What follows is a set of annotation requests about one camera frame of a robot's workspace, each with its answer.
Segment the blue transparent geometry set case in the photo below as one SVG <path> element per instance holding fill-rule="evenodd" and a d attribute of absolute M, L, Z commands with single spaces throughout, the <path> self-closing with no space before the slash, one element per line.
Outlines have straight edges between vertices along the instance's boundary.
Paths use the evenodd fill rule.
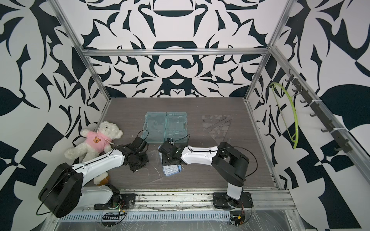
<path fill-rule="evenodd" d="M 165 176 L 172 176 L 182 171 L 181 165 L 170 165 L 162 167 Z"/>

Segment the teal transparent ruler set case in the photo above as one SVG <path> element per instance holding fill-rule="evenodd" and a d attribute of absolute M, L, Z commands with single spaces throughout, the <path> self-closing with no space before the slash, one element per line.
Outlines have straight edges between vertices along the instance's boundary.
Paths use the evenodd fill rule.
<path fill-rule="evenodd" d="M 141 138 L 147 143 L 186 142 L 188 117 L 186 112 L 147 112 Z"/>

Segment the clear triangle ruler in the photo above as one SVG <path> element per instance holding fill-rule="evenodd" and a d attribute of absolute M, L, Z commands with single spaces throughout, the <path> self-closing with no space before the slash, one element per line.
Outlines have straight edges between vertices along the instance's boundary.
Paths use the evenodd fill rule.
<path fill-rule="evenodd" d="M 231 141 L 228 130 L 233 120 L 232 115 L 204 115 L 201 119 L 203 130 L 206 131 L 217 144 Z"/>

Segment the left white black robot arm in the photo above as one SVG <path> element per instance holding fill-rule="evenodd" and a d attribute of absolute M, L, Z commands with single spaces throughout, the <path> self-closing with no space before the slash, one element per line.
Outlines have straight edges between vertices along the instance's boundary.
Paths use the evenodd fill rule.
<path fill-rule="evenodd" d="M 101 209 L 122 209 L 126 202 L 119 190 L 109 184 L 87 186 L 94 178 L 102 180 L 104 173 L 117 167 L 129 166 L 132 172 L 148 163 L 148 143 L 136 137 L 132 143 L 116 146 L 110 152 L 80 164 L 60 164 L 38 199 L 57 218 L 68 215 L 76 208 L 98 206 Z"/>

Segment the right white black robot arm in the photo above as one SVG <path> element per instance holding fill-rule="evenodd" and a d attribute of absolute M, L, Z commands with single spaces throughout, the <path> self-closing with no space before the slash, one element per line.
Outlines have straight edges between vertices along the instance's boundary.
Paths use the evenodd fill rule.
<path fill-rule="evenodd" d="M 214 147 L 176 146 L 168 141 L 159 147 L 162 165 L 200 164 L 212 166 L 227 182 L 225 199 L 238 202 L 241 199 L 249 158 L 227 142 Z"/>

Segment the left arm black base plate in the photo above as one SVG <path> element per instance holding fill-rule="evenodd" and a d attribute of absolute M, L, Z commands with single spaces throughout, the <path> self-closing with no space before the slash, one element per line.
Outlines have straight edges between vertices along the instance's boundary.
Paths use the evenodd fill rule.
<path fill-rule="evenodd" d="M 95 204 L 93 208 L 94 210 L 130 209 L 135 205 L 135 199 L 135 193 L 113 194 L 106 204 Z"/>

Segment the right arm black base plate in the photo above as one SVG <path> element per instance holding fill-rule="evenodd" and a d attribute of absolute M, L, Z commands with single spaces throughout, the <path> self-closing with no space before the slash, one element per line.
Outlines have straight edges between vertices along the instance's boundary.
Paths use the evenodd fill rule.
<path fill-rule="evenodd" d="M 229 197 L 226 193 L 213 193 L 213 204 L 216 209 L 253 208 L 250 193 L 242 192 L 240 199 Z"/>

